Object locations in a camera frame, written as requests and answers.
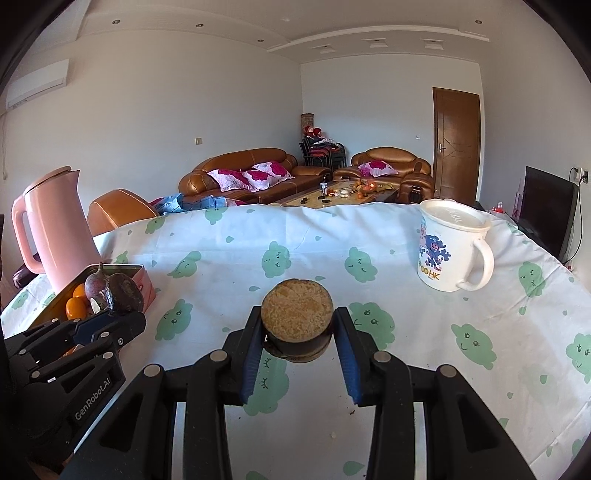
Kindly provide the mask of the small orange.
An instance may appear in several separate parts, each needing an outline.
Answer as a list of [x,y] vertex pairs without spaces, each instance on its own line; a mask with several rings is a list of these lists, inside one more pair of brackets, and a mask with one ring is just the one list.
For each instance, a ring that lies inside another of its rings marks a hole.
[[84,284],[77,285],[75,287],[75,289],[73,290],[72,297],[86,300],[87,297],[86,297],[86,293],[85,293],[85,285]]

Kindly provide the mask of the dark brown passion fruit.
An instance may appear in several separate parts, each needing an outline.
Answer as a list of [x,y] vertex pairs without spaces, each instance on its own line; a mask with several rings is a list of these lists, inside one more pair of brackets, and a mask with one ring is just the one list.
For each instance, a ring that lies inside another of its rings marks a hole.
[[108,308],[114,313],[142,312],[143,296],[135,282],[123,273],[114,273],[107,278],[105,298]]

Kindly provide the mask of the sugarcane piece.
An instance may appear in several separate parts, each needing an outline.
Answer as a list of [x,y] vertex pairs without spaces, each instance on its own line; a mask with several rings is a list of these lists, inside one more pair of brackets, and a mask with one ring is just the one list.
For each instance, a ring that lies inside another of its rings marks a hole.
[[263,347],[291,363],[318,359],[332,338],[332,297],[320,283],[288,279],[263,299],[260,309],[266,340]]
[[103,312],[108,308],[107,301],[101,292],[89,298],[89,305],[94,314]]

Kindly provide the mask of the large orange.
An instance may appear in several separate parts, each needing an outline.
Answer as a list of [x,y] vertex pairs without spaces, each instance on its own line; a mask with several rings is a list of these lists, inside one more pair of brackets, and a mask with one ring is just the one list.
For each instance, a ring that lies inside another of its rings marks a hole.
[[69,298],[65,304],[65,313],[68,320],[84,320],[87,318],[87,306],[81,297]]

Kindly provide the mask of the purple passion fruit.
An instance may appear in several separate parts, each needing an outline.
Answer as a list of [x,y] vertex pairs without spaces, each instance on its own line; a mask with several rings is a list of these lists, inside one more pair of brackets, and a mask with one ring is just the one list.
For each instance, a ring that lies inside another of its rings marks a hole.
[[103,263],[100,263],[97,270],[90,274],[84,282],[85,295],[88,300],[98,299],[105,301],[105,289],[108,276],[104,271]]

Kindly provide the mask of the pink electric kettle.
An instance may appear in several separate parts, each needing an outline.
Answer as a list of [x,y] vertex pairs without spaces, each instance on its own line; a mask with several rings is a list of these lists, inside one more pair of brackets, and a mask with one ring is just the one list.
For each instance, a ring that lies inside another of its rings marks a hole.
[[31,183],[12,205],[12,223],[24,264],[64,289],[101,261],[78,196],[80,172],[55,169]]

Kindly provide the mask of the white cloud-print tablecloth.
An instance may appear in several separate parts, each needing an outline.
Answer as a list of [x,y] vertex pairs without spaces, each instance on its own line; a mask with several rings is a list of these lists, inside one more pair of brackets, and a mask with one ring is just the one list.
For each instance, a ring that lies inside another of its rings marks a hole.
[[[492,279],[454,293],[418,276],[417,206],[231,207],[102,234],[103,258],[144,266],[156,291],[144,333],[120,354],[125,387],[148,364],[192,365],[276,284],[311,280],[380,350],[456,367],[535,477],[559,479],[590,439],[590,292],[517,227],[485,217]],[[370,478],[374,408],[353,406],[333,341],[308,364],[263,352],[249,402],[225,415],[234,479]]]

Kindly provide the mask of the blue plaid blanket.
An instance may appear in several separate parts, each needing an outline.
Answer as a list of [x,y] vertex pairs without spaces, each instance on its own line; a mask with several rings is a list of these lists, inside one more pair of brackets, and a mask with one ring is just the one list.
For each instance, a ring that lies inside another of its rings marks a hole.
[[199,199],[189,199],[178,193],[173,196],[165,196],[150,203],[150,206],[158,215],[184,213],[194,210],[205,210],[214,208],[225,208],[229,206],[228,200],[224,197],[207,195]]

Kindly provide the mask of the long brown leather sofa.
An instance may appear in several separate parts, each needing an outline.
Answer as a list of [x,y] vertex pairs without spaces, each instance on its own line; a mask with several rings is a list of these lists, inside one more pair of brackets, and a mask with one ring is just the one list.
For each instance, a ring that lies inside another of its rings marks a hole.
[[181,178],[178,191],[189,200],[222,196],[270,204],[318,187],[329,176],[330,169],[300,165],[281,149],[256,148],[206,159]]

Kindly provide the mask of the pink floral cushion left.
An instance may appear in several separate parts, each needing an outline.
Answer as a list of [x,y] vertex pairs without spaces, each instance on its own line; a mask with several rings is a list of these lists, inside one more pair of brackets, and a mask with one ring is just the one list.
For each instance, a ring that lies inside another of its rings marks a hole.
[[256,189],[245,178],[245,175],[238,170],[231,169],[214,169],[207,173],[209,177],[214,179],[221,192],[244,190],[247,192],[254,192]]

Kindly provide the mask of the pink floral cushion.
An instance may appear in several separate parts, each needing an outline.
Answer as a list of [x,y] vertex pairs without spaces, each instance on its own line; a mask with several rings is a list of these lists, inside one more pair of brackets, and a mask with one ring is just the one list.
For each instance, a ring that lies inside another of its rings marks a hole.
[[256,191],[266,191],[284,181],[294,179],[286,167],[279,162],[270,161],[253,165],[249,169],[242,171],[245,178],[249,180]]
[[231,169],[214,169],[207,173],[209,177],[214,179],[221,192],[244,190],[247,192],[254,192],[256,189],[245,178],[245,175],[238,170]]

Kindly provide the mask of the white mug with lid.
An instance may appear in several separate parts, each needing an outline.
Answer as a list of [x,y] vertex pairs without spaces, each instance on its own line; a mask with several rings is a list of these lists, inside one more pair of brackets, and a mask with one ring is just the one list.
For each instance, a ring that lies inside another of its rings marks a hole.
[[429,287],[452,293],[478,291],[491,280],[494,254],[486,241],[490,216],[448,199],[420,203],[417,274]]

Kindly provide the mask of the pink floral cushion right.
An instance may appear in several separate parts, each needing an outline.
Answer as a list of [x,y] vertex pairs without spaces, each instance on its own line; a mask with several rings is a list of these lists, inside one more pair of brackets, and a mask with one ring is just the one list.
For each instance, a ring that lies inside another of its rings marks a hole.
[[294,179],[286,167],[279,162],[270,161],[253,165],[249,169],[242,171],[245,178],[249,180],[256,191],[266,191],[284,181]]

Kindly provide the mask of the black flat television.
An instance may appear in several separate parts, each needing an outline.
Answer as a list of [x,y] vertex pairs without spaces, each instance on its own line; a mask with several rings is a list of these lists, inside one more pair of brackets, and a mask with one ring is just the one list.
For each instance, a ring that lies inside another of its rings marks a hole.
[[519,229],[561,263],[567,251],[578,203],[576,183],[527,166]]

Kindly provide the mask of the fruit pile on coffee table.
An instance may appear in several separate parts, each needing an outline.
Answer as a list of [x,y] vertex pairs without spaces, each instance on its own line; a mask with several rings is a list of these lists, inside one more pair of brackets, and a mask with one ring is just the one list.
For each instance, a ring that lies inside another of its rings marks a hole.
[[356,198],[360,201],[362,200],[369,200],[370,198],[374,198],[376,194],[376,186],[374,183],[370,182],[367,183],[362,180],[356,181],[352,185],[353,193],[356,194]]

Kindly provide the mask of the wooden coffee table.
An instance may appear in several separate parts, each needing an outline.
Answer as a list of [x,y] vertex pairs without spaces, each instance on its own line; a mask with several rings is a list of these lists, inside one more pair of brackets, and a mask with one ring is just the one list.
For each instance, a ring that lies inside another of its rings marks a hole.
[[339,180],[329,182],[325,189],[321,186],[308,189],[301,193],[273,202],[273,206],[280,207],[307,207],[311,209],[322,209],[342,205],[363,205],[372,202],[393,203],[397,201],[399,187],[394,183],[378,180],[362,180],[367,183],[374,183],[376,194],[374,198],[360,201],[353,193],[352,185],[356,181]]

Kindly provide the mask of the stacked dark chairs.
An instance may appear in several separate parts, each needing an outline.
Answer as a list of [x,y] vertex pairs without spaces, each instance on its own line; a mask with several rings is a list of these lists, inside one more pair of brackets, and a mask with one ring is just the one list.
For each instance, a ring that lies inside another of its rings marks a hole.
[[304,136],[300,142],[304,165],[322,166],[331,170],[346,167],[346,150],[341,143]]

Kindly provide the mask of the brown wooden door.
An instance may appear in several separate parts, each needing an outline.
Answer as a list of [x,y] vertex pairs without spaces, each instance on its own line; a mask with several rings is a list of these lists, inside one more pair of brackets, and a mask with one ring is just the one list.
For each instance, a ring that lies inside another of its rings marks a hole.
[[472,205],[481,156],[480,96],[433,88],[435,196]]

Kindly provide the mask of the white wall air conditioner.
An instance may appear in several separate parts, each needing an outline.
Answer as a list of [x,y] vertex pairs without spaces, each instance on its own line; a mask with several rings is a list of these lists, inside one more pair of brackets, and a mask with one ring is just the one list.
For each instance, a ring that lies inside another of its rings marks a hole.
[[6,109],[13,110],[67,84],[69,60],[55,62],[15,80],[8,86]]

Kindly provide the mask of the wall power socket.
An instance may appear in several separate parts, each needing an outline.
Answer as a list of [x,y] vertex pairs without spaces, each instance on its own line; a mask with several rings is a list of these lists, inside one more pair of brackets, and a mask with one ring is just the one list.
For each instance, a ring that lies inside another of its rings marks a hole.
[[589,182],[589,171],[583,167],[576,169],[576,178],[579,184],[587,184]]

